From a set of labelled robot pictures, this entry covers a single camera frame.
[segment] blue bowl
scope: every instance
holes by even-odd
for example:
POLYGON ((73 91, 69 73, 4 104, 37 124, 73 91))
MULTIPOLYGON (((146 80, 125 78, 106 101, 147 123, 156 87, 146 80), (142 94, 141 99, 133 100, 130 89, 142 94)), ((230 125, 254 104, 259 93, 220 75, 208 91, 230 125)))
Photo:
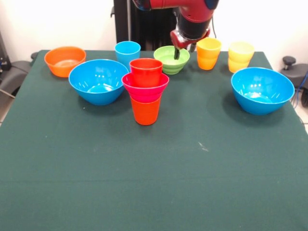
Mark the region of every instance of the blue bowl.
POLYGON ((94 105, 107 105, 123 92, 121 79, 127 73, 128 69, 119 62, 97 59, 76 66, 68 81, 86 101, 94 105))
POLYGON ((239 105, 254 115, 266 115, 278 110, 295 92, 287 77, 260 67, 249 67, 234 73, 231 84, 239 105))

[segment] bowl rim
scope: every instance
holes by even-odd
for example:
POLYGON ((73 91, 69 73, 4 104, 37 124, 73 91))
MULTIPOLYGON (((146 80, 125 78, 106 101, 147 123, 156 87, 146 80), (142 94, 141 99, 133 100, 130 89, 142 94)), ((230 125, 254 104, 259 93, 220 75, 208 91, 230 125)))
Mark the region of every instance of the bowl rim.
POLYGON ((133 55, 133 54, 136 54, 136 53, 138 53, 138 52, 141 51, 141 45, 140 45, 139 43, 137 43, 137 42, 134 42, 134 41, 122 41, 122 42, 118 42, 118 43, 115 45, 114 50, 115 50, 115 52, 117 52, 117 53, 119 53, 119 54, 122 54, 122 55, 133 55), (135 44, 137 44, 137 45, 139 46, 139 49, 138 49, 136 52, 134 52, 134 53, 122 53, 122 52, 119 52, 119 51, 116 49, 116 47, 117 47, 117 45, 120 45, 120 44, 122 44, 122 43, 135 43, 135 44))
POLYGON ((45 61, 45 63, 46 63, 47 65, 51 66, 51 67, 56 67, 55 65, 53 65, 53 64, 51 64, 51 63, 49 63, 49 62, 47 62, 47 61, 46 61, 46 57, 47 57, 47 55, 49 55, 50 53, 52 53, 52 52, 54 52, 54 51, 56 51, 56 50, 65 49, 65 48, 80 50, 80 51, 83 52, 84 57, 82 58, 82 60, 78 61, 78 63, 76 63, 76 64, 72 64, 72 65, 65 66, 65 67, 60 67, 60 66, 58 66, 57 68, 71 68, 71 67, 73 67, 73 66, 80 65, 81 63, 83 63, 83 62, 86 60, 86 58, 87 58, 87 52, 86 52, 84 49, 82 49, 82 48, 80 48, 80 47, 76 47, 76 46, 62 46, 62 47, 57 47, 57 48, 54 48, 54 49, 51 49, 51 50, 47 51, 47 53, 44 55, 44 61, 45 61))
MULTIPOLYGON (((163 47, 157 48, 157 49, 154 51, 154 53, 153 53, 153 57, 154 57, 155 59, 159 60, 158 57, 155 56, 155 54, 157 54, 157 52, 158 52, 159 50, 162 50, 162 49, 164 49, 164 48, 171 48, 171 47, 174 48, 174 46, 172 46, 172 45, 167 45, 167 46, 163 46, 163 47)), ((189 53, 188 50, 186 50, 186 49, 184 49, 184 48, 182 48, 182 49, 180 50, 180 52, 181 52, 182 50, 185 50, 185 51, 183 51, 183 52, 186 53, 186 54, 188 54, 188 59, 185 60, 185 62, 182 62, 182 63, 180 63, 180 64, 171 65, 171 66, 185 65, 185 64, 189 61, 189 59, 190 59, 190 57, 191 57, 191 54, 189 53)))
POLYGON ((85 65, 85 64, 88 64, 88 63, 91 63, 91 62, 95 62, 95 61, 108 61, 108 62, 111 61, 111 62, 113 62, 113 63, 118 63, 118 64, 120 64, 121 66, 125 67, 125 66, 124 66, 123 64, 121 64, 120 62, 115 61, 115 60, 111 60, 111 59, 92 59, 92 60, 88 60, 88 61, 86 61, 86 62, 83 62, 83 63, 77 65, 76 67, 74 67, 73 70, 71 70, 71 72, 70 72, 69 75, 68 75, 68 82, 69 82, 69 84, 70 84, 75 90, 80 91, 80 92, 83 92, 83 93, 88 93, 88 94, 105 94, 105 93, 109 93, 109 92, 118 90, 118 89, 121 88, 121 87, 124 87, 123 82, 122 82, 122 78, 121 78, 121 80, 120 80, 120 83, 121 83, 120 86, 118 86, 117 88, 113 89, 112 91, 105 91, 105 92, 87 92, 87 91, 84 91, 84 90, 80 90, 80 89, 75 88, 75 86, 74 86, 74 85, 72 84, 72 82, 71 82, 71 74, 73 73, 73 71, 76 70, 79 66, 82 66, 82 65, 85 65))
POLYGON ((244 98, 246 98, 246 99, 248 99, 248 100, 250 100, 250 101, 256 102, 256 103, 260 103, 260 104, 275 105, 275 104, 285 103, 285 102, 289 101, 289 100, 294 96, 294 93, 295 93, 295 87, 294 87, 293 83, 292 83, 286 76, 284 76, 283 74, 281 74, 281 73, 279 73, 279 72, 277 72, 277 71, 274 71, 274 70, 272 70, 272 69, 265 68, 265 67, 247 67, 247 68, 238 70, 238 71, 235 72, 235 73, 232 75, 232 77, 231 77, 231 85, 232 85, 233 90, 236 91, 236 92, 237 92, 238 94, 240 94, 241 96, 243 96, 244 98), (263 69, 263 70, 267 70, 267 71, 270 71, 270 72, 274 72, 274 73, 276 73, 276 74, 279 74, 280 76, 282 76, 283 78, 285 78, 285 79, 291 84, 292 89, 293 89, 293 93, 291 94, 291 96, 290 96, 288 99, 286 99, 286 100, 284 100, 284 101, 281 101, 281 102, 278 102, 278 103, 265 103, 265 102, 260 102, 260 101, 253 100, 253 99, 251 99, 251 98, 248 98, 248 97, 246 97, 246 96, 240 94, 240 93, 238 92, 238 90, 236 90, 235 87, 234 87, 234 85, 233 85, 233 78, 234 78, 234 76, 235 76, 237 73, 242 72, 242 71, 247 70, 247 69, 263 69))
POLYGON ((128 76, 128 75, 133 75, 133 74, 132 74, 131 72, 125 74, 125 75, 121 78, 122 84, 125 85, 125 86, 128 86, 129 88, 134 88, 134 89, 139 89, 139 90, 141 90, 141 89, 143 89, 143 90, 151 90, 151 89, 160 88, 160 87, 163 87, 163 86, 168 85, 168 83, 169 83, 169 81, 170 81, 169 76, 167 76, 167 75, 164 74, 164 73, 161 73, 161 76, 166 76, 166 77, 167 77, 167 79, 168 79, 167 83, 164 83, 163 85, 159 85, 159 86, 156 86, 156 87, 151 87, 151 88, 140 88, 140 87, 133 87, 133 86, 131 86, 131 85, 127 85, 126 83, 123 82, 124 77, 126 77, 126 76, 128 76))

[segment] red cup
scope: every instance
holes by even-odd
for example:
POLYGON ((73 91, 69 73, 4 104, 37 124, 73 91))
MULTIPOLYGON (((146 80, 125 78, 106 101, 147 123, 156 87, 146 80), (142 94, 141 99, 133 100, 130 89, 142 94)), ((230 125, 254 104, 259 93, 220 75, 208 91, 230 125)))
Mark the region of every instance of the red cup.
POLYGON ((129 92, 131 98, 141 103, 150 103, 161 97, 163 91, 168 86, 169 77, 161 73, 157 87, 138 88, 134 85, 133 74, 128 73, 122 77, 122 83, 125 89, 129 92))
POLYGON ((135 121, 140 125, 155 123, 158 118, 160 99, 161 97, 151 103, 141 103, 130 98, 135 121))
POLYGON ((134 86, 138 88, 153 88, 159 84, 163 72, 163 63, 157 59, 141 58, 129 63, 134 76, 134 86))

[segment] pink cup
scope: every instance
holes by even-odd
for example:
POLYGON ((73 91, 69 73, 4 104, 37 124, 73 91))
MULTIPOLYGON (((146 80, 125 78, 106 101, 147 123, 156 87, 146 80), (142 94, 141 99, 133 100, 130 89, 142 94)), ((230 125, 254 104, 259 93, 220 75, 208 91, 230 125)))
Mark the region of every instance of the pink cup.
POLYGON ((140 103, 151 103, 158 100, 163 94, 163 91, 168 86, 169 77, 161 73, 157 87, 139 88, 136 87, 134 82, 134 75, 132 73, 128 73, 122 77, 122 83, 125 89, 129 92, 131 98, 140 103))

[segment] blue cup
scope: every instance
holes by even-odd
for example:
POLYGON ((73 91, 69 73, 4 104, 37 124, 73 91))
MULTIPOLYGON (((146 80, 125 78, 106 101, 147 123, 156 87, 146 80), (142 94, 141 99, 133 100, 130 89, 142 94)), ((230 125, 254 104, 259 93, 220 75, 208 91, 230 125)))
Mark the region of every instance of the blue cup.
POLYGON ((115 51, 116 51, 115 53, 118 62, 123 64, 129 71, 130 71, 130 66, 129 66, 130 61, 140 58, 140 50, 141 46, 133 41, 119 42, 115 46, 115 51))

